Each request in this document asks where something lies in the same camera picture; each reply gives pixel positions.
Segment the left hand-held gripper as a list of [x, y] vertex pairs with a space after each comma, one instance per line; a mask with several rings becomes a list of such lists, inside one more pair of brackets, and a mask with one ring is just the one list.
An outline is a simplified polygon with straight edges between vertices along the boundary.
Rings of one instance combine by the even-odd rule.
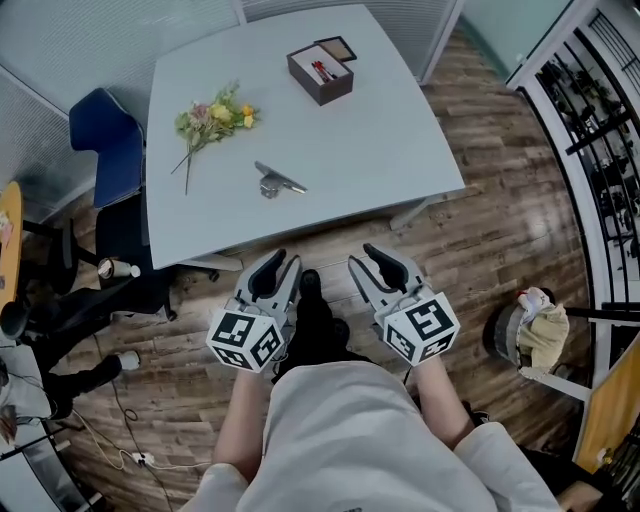
[[215, 311], [205, 342], [221, 364], [260, 373], [288, 343], [302, 262], [294, 256], [276, 287], [285, 257], [285, 249], [276, 249], [258, 258], [240, 274], [233, 297]]

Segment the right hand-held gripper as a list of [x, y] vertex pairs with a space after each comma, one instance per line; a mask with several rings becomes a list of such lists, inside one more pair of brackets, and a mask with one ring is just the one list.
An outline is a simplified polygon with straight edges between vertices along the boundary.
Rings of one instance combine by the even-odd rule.
[[451, 348], [460, 323], [443, 292], [435, 293], [424, 283], [417, 263], [398, 251], [372, 243], [364, 252], [378, 265], [378, 271], [390, 290], [383, 288], [369, 268], [358, 258], [348, 258], [349, 273], [363, 300], [376, 312], [381, 341], [412, 367]]

